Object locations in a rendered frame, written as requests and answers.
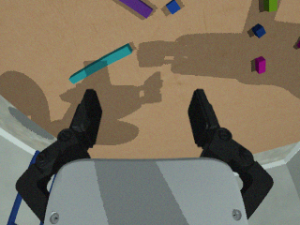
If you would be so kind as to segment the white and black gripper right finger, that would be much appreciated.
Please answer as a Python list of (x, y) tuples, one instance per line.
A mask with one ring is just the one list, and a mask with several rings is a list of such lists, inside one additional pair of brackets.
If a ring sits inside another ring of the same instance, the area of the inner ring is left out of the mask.
[(273, 178), (254, 161), (249, 150), (233, 140), (228, 129), (220, 127), (203, 89), (194, 91), (187, 114), (194, 142), (202, 148), (200, 157), (219, 159), (239, 174), (243, 181), (240, 191), (249, 219), (274, 185)]

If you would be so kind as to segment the turquoise rod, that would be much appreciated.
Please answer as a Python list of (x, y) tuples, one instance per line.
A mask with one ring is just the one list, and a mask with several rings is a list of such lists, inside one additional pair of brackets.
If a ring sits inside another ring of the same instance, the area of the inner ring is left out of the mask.
[(91, 63), (90, 65), (82, 68), (81, 70), (77, 71), (76, 73), (72, 74), (69, 80), (74, 84), (83, 78), (93, 74), (94, 72), (105, 68), (109, 64), (132, 54), (132, 49), (129, 44), (126, 44), (104, 56), (96, 60), (95, 62)]

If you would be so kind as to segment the lime green rod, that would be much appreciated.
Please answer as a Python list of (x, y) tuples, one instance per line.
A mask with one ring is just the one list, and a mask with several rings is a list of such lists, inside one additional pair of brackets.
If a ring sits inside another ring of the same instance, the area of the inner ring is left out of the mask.
[(278, 10), (278, 0), (263, 0), (264, 10), (271, 12)]

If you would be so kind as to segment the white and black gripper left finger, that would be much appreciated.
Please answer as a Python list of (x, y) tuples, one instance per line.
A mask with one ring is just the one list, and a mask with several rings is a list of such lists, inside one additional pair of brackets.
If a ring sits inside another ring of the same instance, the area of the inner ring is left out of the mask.
[(17, 180), (16, 190), (43, 224), (51, 177), (70, 161), (91, 158), (87, 151), (96, 144), (101, 116), (97, 92), (86, 89), (69, 128), (61, 130), (57, 141), (41, 151), (36, 162)]

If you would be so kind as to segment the small blue block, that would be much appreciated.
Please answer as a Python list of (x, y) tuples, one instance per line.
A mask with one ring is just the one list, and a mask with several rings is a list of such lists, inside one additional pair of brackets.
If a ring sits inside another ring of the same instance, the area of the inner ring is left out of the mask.
[(171, 2), (169, 2), (166, 5), (167, 9), (171, 12), (171, 14), (173, 15), (176, 11), (178, 11), (179, 9), (181, 9), (178, 4), (176, 3), (175, 0), (172, 0)]
[(264, 34), (266, 34), (264, 28), (262, 25), (257, 24), (252, 28), (252, 31), (254, 33), (254, 35), (258, 38), (262, 37)]

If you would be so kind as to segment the purple rod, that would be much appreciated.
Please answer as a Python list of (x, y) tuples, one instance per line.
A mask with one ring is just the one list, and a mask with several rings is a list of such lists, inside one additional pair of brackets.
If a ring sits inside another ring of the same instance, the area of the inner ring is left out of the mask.
[(150, 13), (153, 11), (151, 7), (146, 5), (142, 0), (119, 0), (128, 7), (134, 9), (137, 11), (139, 14), (144, 16), (144, 18), (148, 18)]

